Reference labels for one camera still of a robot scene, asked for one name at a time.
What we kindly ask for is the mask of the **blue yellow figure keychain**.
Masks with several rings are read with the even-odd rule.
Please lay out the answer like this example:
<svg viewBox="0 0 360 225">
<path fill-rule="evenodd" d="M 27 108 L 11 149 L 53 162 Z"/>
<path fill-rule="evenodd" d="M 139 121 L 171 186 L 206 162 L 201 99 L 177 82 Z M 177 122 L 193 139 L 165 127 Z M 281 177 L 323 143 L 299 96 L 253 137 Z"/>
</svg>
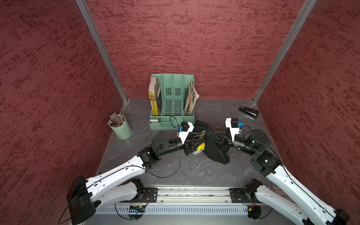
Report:
<svg viewBox="0 0 360 225">
<path fill-rule="evenodd" d="M 204 142 L 202 144 L 200 144 L 196 149 L 202 149 L 202 148 L 205 149 L 205 143 Z"/>
</svg>

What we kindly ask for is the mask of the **black fabric bag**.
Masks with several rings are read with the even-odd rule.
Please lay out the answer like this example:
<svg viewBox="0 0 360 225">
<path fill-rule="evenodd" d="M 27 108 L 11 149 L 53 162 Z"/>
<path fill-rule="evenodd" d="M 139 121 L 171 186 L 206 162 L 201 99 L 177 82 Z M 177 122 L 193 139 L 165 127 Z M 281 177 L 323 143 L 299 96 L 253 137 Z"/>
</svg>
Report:
<svg viewBox="0 0 360 225">
<path fill-rule="evenodd" d="M 201 133 L 202 131 L 205 131 L 203 136 L 205 140 L 204 154 L 213 161 L 224 165 L 228 164 L 230 162 L 230 157 L 227 155 L 229 145 L 226 146 L 229 139 L 228 132 L 215 131 L 208 123 L 197 120 L 193 132 Z"/>
</svg>

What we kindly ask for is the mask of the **green cord charm decoration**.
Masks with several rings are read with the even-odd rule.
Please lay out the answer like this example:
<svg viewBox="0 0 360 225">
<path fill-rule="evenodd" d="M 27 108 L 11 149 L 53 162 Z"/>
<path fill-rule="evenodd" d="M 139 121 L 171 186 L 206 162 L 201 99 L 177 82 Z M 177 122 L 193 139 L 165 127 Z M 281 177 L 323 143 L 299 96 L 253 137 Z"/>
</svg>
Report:
<svg viewBox="0 0 360 225">
<path fill-rule="evenodd" d="M 214 128 L 215 128 L 217 131 L 222 131 L 222 130 L 226 130 L 226 129 L 227 129 L 226 125 L 220 126 L 220 125 L 217 125 L 217 124 L 213 124 L 213 126 L 214 126 Z"/>
</svg>

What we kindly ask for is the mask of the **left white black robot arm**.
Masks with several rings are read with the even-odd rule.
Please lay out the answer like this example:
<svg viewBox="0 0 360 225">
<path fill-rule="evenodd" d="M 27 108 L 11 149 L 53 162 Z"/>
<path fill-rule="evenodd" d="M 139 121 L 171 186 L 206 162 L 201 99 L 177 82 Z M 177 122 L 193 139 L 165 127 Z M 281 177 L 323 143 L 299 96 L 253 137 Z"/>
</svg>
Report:
<svg viewBox="0 0 360 225">
<path fill-rule="evenodd" d="M 137 176 L 149 173 L 163 155 L 180 151 L 189 155 L 204 148 L 204 139 L 187 136 L 183 141 L 171 139 L 166 131 L 158 132 L 150 145 L 122 165 L 95 177 L 86 179 L 81 175 L 73 179 L 67 192 L 69 220 L 78 225 L 106 205 L 141 200 L 145 187 Z"/>
</svg>

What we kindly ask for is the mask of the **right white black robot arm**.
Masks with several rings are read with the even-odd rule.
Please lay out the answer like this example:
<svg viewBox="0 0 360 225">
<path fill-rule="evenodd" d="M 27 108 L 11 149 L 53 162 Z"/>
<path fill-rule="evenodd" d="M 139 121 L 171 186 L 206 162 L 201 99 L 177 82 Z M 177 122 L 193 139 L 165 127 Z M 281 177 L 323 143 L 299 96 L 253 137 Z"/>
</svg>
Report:
<svg viewBox="0 0 360 225">
<path fill-rule="evenodd" d="M 345 225 L 350 217 L 342 209 L 334 209 L 298 181 L 284 164 L 267 149 L 271 142 L 260 129 L 253 130 L 248 138 L 242 138 L 230 128 L 228 132 L 211 132 L 208 137 L 218 150 L 226 153 L 237 149 L 252 158 L 250 164 L 261 175 L 277 185 L 289 200 L 271 191 L 253 179 L 246 185 L 256 200 L 270 206 L 297 225 Z"/>
</svg>

